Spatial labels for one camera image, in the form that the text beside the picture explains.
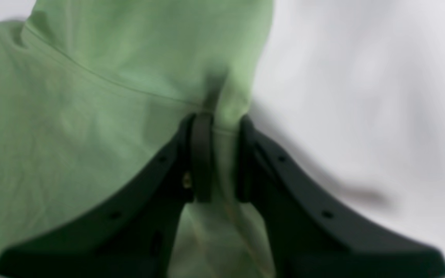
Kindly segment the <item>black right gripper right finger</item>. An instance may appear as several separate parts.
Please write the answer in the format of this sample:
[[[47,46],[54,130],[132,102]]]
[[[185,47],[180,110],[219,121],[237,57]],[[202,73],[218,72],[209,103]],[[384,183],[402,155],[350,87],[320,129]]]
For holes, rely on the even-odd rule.
[[[278,278],[445,278],[437,248],[345,206],[249,116],[240,122],[238,168],[236,197],[263,217]]]

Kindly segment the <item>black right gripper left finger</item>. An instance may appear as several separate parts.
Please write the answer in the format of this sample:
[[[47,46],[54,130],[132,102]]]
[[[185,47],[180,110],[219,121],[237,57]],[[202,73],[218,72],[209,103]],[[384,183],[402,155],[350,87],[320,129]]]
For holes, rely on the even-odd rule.
[[[112,197],[0,257],[0,278],[164,278],[185,204],[209,202],[210,113],[174,137]]]

